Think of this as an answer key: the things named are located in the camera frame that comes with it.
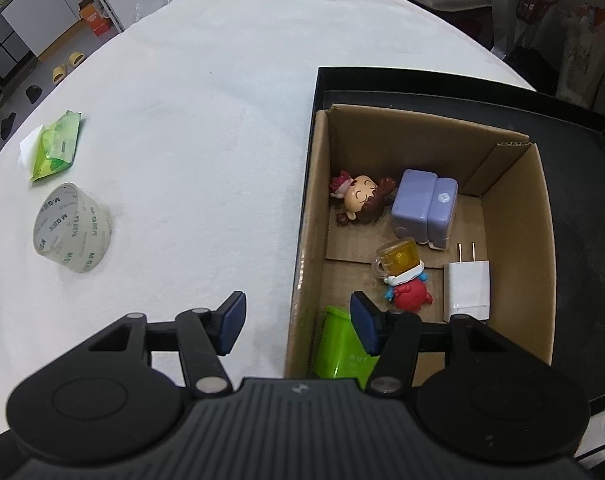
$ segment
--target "grey floor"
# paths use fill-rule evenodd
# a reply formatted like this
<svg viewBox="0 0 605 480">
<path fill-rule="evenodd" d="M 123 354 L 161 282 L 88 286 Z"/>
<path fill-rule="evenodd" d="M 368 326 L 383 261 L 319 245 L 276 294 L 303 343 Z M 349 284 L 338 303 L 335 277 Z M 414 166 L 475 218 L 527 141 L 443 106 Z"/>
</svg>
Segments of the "grey floor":
<svg viewBox="0 0 605 480">
<path fill-rule="evenodd" d="M 11 134 L 7 140 L 15 133 L 20 124 L 22 124 L 29 114 L 38 106 L 38 104 L 49 95 L 54 89 L 52 81 L 52 72 L 58 65 L 68 63 L 69 56 L 73 52 L 82 52 L 89 57 L 90 54 L 97 51 L 107 41 L 111 40 L 118 31 L 116 27 L 112 27 L 108 32 L 96 37 L 89 26 L 82 28 L 75 34 L 67 43 L 58 49 L 58 51 L 45 62 L 38 62 L 34 70 L 20 83 L 10 96 L 6 97 L 5 102 L 0 107 L 0 121 L 9 116 L 10 113 L 16 113 Z M 38 98 L 35 104 L 31 104 L 27 98 L 25 91 L 31 85 L 36 85 L 42 88 L 42 95 Z M 0 138 L 0 150 L 3 148 L 7 140 Z"/>
</svg>

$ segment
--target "tape roll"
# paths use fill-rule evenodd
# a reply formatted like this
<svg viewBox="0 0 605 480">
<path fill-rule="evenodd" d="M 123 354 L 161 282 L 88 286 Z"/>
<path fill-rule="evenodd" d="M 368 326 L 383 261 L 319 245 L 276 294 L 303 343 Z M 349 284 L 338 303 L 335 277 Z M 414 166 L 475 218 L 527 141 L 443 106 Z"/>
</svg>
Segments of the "tape roll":
<svg viewBox="0 0 605 480">
<path fill-rule="evenodd" d="M 36 252 L 76 272 L 96 267 L 110 240 L 109 216 L 71 182 L 54 189 L 36 217 Z"/>
</svg>

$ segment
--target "green plastic wrapper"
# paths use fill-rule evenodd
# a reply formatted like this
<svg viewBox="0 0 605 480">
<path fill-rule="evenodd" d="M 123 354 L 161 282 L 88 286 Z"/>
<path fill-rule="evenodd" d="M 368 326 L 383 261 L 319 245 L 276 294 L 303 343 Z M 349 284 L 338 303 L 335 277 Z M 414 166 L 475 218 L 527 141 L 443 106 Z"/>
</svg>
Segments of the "green plastic wrapper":
<svg viewBox="0 0 605 480">
<path fill-rule="evenodd" d="M 66 170 L 76 153 L 80 114 L 67 110 L 54 124 L 42 129 L 31 181 Z"/>
</svg>

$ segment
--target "green cup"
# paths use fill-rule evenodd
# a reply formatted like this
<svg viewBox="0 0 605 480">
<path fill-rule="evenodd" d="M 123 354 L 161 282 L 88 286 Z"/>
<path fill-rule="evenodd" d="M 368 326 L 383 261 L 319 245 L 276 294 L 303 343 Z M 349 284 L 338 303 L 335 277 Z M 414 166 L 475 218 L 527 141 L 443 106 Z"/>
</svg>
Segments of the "green cup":
<svg viewBox="0 0 605 480">
<path fill-rule="evenodd" d="M 354 377 L 364 388 L 378 357 L 366 354 L 348 313 L 336 306 L 328 306 L 325 311 L 327 316 L 314 374 L 323 379 Z"/>
</svg>

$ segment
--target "round table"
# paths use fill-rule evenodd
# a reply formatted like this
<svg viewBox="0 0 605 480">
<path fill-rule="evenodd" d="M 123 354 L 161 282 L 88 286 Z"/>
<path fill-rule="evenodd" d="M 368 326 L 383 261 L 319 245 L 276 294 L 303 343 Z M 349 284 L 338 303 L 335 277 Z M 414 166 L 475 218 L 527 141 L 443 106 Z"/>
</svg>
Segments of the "round table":
<svg viewBox="0 0 605 480">
<path fill-rule="evenodd" d="M 127 312 L 172 320 L 247 294 L 232 380 L 282 373 L 313 91 L 320 66 L 458 73 L 528 88 L 404 0 L 175 0 L 74 70 L 0 152 L 0 432 L 26 376 Z M 32 184 L 19 143 L 83 114 L 74 165 Z M 43 200 L 73 182 L 113 217 L 76 274 L 36 254 Z M 177 356 L 154 365 L 180 380 Z"/>
</svg>

